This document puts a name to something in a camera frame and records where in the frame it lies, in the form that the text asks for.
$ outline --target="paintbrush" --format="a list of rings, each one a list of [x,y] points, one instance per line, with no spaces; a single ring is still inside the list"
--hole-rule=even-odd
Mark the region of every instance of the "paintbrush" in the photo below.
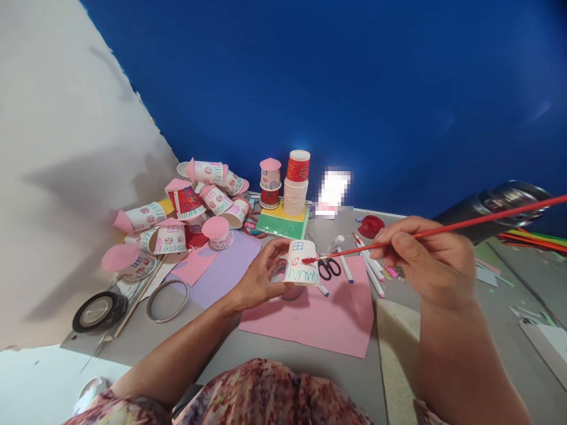
[[[526,213],[528,211],[533,211],[533,210],[541,210],[542,208],[551,207],[552,205],[562,204],[563,202],[567,202],[567,195],[562,195],[562,196],[556,197],[556,198],[550,198],[550,199],[544,200],[544,201],[534,202],[533,204],[524,205],[523,207],[518,207],[518,208],[512,208],[511,210],[495,212],[494,214],[489,214],[489,215],[484,215],[482,217],[472,218],[470,220],[465,220],[465,221],[462,221],[460,223],[453,223],[453,224],[446,225],[446,226],[443,226],[443,227],[438,227],[438,228],[431,229],[431,230],[425,230],[423,232],[413,234],[412,236],[416,239],[419,239],[419,238],[422,238],[422,237],[432,236],[432,235],[439,234],[439,233],[447,233],[447,232],[457,230],[457,229],[460,229],[460,228],[469,227],[469,226],[481,224],[481,223],[487,223],[489,221],[499,220],[501,218],[506,218],[506,217],[509,217],[511,215],[522,214],[522,213]],[[351,250],[348,250],[348,251],[336,252],[336,253],[329,254],[329,255],[326,255],[326,256],[322,256],[322,257],[306,258],[306,259],[303,259],[302,261],[303,261],[304,264],[313,264],[313,263],[315,263],[316,261],[319,261],[319,260],[325,260],[325,259],[329,259],[329,258],[333,258],[333,257],[340,257],[340,256],[343,256],[343,255],[354,254],[354,253],[358,253],[358,252],[366,251],[366,250],[371,250],[371,249],[383,248],[383,247],[388,246],[390,244],[391,243],[388,242],[388,243],[384,243],[384,244],[368,245],[368,246],[365,246],[365,247],[355,248],[355,249],[351,249]]]

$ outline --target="black thermos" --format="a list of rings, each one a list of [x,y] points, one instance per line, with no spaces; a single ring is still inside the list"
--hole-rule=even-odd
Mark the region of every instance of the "black thermos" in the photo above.
[[[443,225],[448,225],[516,207],[522,207],[549,198],[551,198],[551,195],[539,187],[529,183],[511,180],[493,189],[488,189],[463,199],[445,212],[437,215],[433,220]],[[533,220],[543,215],[543,210],[545,210],[545,208],[502,218],[500,220],[489,221],[488,223],[477,224],[455,230],[455,232],[468,237],[472,243],[477,245],[492,236],[530,224]]]

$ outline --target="scissors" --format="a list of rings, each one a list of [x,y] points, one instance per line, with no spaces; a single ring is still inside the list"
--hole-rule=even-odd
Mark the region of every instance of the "scissors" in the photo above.
[[[307,234],[307,237],[311,239],[311,241],[315,244],[315,249],[317,251],[317,254],[319,254],[319,256],[322,257],[321,251],[319,251],[319,247],[317,246],[317,243],[313,240],[313,238],[309,233]],[[319,268],[319,276],[321,276],[322,280],[331,280],[333,276],[340,276],[341,274],[341,266],[339,266],[334,259],[319,260],[317,262],[317,266]],[[321,273],[321,266],[323,266],[323,269],[326,272],[325,274]]]

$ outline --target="person's right hand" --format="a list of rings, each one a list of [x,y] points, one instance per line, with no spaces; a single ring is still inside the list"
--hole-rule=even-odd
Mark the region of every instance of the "person's right hand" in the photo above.
[[[389,267],[400,264],[422,299],[442,308],[458,309],[475,301],[476,266],[472,242],[455,233],[414,239],[411,234],[441,227],[422,217],[408,217],[382,230],[374,243],[392,242],[375,249],[374,259]]]

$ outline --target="yellow paper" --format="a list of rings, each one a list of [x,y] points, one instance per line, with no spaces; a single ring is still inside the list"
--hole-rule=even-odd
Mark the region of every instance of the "yellow paper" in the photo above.
[[[291,215],[285,213],[283,202],[280,202],[279,207],[276,208],[275,210],[266,210],[266,209],[262,210],[262,214],[264,215],[271,215],[272,217],[283,218],[284,220],[299,221],[300,223],[305,221],[306,213],[307,213],[307,208],[304,208],[302,214],[292,217]]]

